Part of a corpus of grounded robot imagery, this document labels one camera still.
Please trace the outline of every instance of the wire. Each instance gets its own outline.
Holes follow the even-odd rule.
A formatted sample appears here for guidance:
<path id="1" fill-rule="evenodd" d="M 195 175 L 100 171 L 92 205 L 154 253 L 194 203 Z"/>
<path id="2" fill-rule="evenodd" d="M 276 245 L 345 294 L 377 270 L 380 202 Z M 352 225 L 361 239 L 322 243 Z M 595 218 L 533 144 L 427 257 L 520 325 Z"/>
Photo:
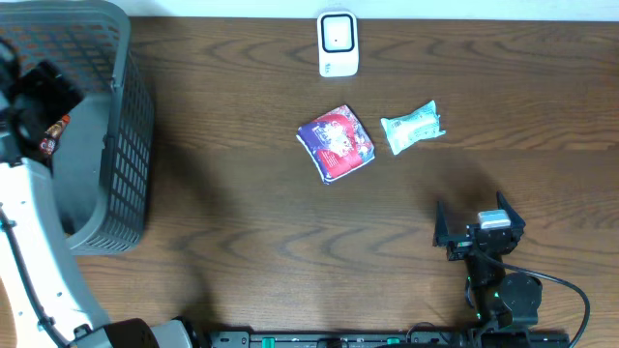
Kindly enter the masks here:
<path id="1" fill-rule="evenodd" d="M 58 332 L 56 332 L 53 328 L 52 319 L 45 315 L 43 308 L 37 299 L 37 295 L 35 295 L 32 289 L 32 282 L 30 281 L 30 276 L 28 275 L 23 257 L 21 256 L 21 251 L 19 251 L 19 245 L 15 237 L 15 232 L 11 227 L 9 219 L 2 211 L 2 208 L 0 208 L 0 227 L 7 234 L 7 238 L 9 239 L 9 245 L 11 246 L 11 251 L 13 252 L 13 258 L 15 260 L 15 265 L 17 266 L 17 272 L 21 278 L 21 283 L 23 284 L 23 289 L 26 292 L 26 296 L 28 297 L 28 301 L 30 302 L 32 309 L 37 315 L 37 319 L 39 320 L 39 323 L 37 324 L 43 327 L 45 332 L 49 335 L 49 338 L 51 338 L 58 348 L 67 347 L 67 344 L 65 344 Z"/>
<path id="2" fill-rule="evenodd" d="M 576 346 L 576 344 L 578 343 L 578 341 L 580 340 L 580 337 L 582 336 L 582 334 L 584 334 L 584 331 L 587 329 L 587 324 L 589 323 L 589 317 L 591 316 L 591 305 L 589 304 L 589 299 L 587 298 L 587 295 L 584 293 L 584 291 L 582 291 L 579 287 L 573 285 L 572 283 L 568 282 L 567 280 L 563 280 L 561 278 L 552 276 L 552 275 L 545 275 L 543 273 L 539 273 L 539 272 L 535 272 L 535 271 L 530 271 L 527 269 L 523 269 L 517 266 L 512 266 L 500 261 L 497 261 L 493 258 L 491 258 L 490 256 L 488 256 L 485 252 L 483 252 L 477 241 L 475 241 L 473 243 L 473 246 L 475 247 L 475 249 L 478 251 L 478 253 L 490 264 L 496 266 L 496 267 L 501 267 L 504 268 L 506 270 L 511 270 L 514 272 L 520 272 L 529 276 L 534 276 L 534 277 L 538 277 L 538 278 L 542 278 L 542 279 L 546 279 L 546 280 L 550 280 L 550 281 L 554 281 L 557 284 L 560 285 L 564 285 L 569 287 L 570 289 L 576 291 L 576 293 L 578 295 L 580 295 L 580 297 L 582 298 L 582 301 L 584 302 L 584 316 L 582 318 L 582 322 L 580 323 L 580 328 L 578 328 L 578 331 L 576 332 L 576 335 L 574 336 L 574 339 L 572 339 L 572 341 L 570 342 L 570 345 L 568 346 L 568 348 L 574 348 Z"/>
<path id="3" fill-rule="evenodd" d="M 450 342 L 449 339 L 447 339 L 447 337 L 445 337 L 445 335 L 443 333 L 441 333 L 440 331 L 438 331 L 438 329 L 436 328 L 436 326 L 430 322 L 419 322 L 415 325 L 413 325 L 412 328 L 410 328 L 410 330 L 408 331 L 408 333 L 406 333 L 406 342 L 411 343 L 411 334 L 413 334 L 415 331 L 417 331 L 417 329 L 419 329 L 419 327 L 421 326 L 429 326 L 431 328 L 433 328 L 437 334 L 440 334 L 441 338 L 443 338 L 443 340 L 445 341 L 445 343 Z"/>

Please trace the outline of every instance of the black cable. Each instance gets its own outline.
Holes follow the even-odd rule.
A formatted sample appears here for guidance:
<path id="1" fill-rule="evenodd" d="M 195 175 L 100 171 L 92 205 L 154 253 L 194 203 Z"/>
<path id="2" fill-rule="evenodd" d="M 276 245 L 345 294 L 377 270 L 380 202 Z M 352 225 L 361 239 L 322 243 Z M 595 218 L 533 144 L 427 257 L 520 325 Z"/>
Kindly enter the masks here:
<path id="1" fill-rule="evenodd" d="M 441 336 L 441 338 L 443 338 L 445 343 L 449 344 L 450 340 L 447 339 L 447 337 L 445 337 L 445 335 L 443 333 L 438 331 L 436 326 L 434 324 L 430 323 L 430 322 L 419 322 L 419 323 L 413 325 L 413 327 L 410 328 L 410 330 L 408 330 L 408 333 L 406 333 L 406 342 L 409 342 L 409 343 L 411 342 L 411 336 L 410 335 L 413 334 L 415 331 L 417 331 L 417 329 L 419 327 L 421 327 L 421 326 L 429 326 L 429 327 L 433 328 L 436 331 L 436 333 L 439 334 Z"/>
<path id="2" fill-rule="evenodd" d="M 563 280 L 561 278 L 552 276 L 552 275 L 545 275 L 543 273 L 539 273 L 539 272 L 535 272 L 535 271 L 530 271 L 527 269 L 523 269 L 517 266 L 512 266 L 503 262 L 499 262 L 493 258 L 491 258 L 490 256 L 488 256 L 485 252 L 483 252 L 477 241 L 474 241 L 473 243 L 474 248 L 476 249 L 476 251 L 478 251 L 478 253 L 490 264 L 496 266 L 496 267 L 501 267 L 504 268 L 506 270 L 511 270 L 514 272 L 520 272 L 529 276 L 534 276 L 534 277 L 538 277 L 538 278 L 542 278 L 542 279 L 546 279 L 546 280 L 550 280 L 550 281 L 554 281 L 557 284 L 560 285 L 564 285 L 569 287 L 570 289 L 576 291 L 576 293 L 578 295 L 580 295 L 580 297 L 582 298 L 582 301 L 584 302 L 584 316 L 582 318 L 582 323 L 580 323 L 580 328 L 578 328 L 578 331 L 576 332 L 576 335 L 574 336 L 574 339 L 572 339 L 572 341 L 570 342 L 570 345 L 568 346 L 568 348 L 574 348 L 576 346 L 576 344 L 578 343 L 578 341 L 580 340 L 580 337 L 582 336 L 582 334 L 584 334 L 584 331 L 587 329 L 587 324 L 589 323 L 589 317 L 591 316 L 591 305 L 589 304 L 589 299 L 587 298 L 587 295 L 584 293 L 584 291 L 582 291 L 579 287 L 573 285 L 572 283 L 568 282 L 567 280 Z"/>
<path id="3" fill-rule="evenodd" d="M 0 227 L 7 234 L 7 238 L 9 239 L 9 246 L 11 246 L 11 251 L 13 252 L 13 258 L 15 260 L 15 264 L 17 265 L 17 271 L 19 272 L 19 277 L 21 278 L 23 289 L 26 292 L 26 296 L 28 297 L 28 301 L 30 302 L 32 309 L 37 315 L 37 320 L 39 320 L 38 324 L 43 326 L 43 329 L 49 335 L 49 338 L 51 338 L 51 340 L 54 342 L 54 344 L 56 344 L 56 346 L 58 346 L 58 348 L 66 348 L 67 344 L 65 344 L 64 340 L 60 337 L 60 334 L 54 329 L 51 319 L 45 315 L 43 308 L 39 303 L 39 300 L 37 299 L 37 295 L 35 295 L 33 291 L 30 276 L 28 275 L 28 271 L 26 270 L 23 257 L 21 256 L 21 251 L 19 251 L 19 245 L 17 244 L 15 232 L 11 227 L 9 219 L 7 218 L 7 216 L 4 215 L 1 207 Z"/>

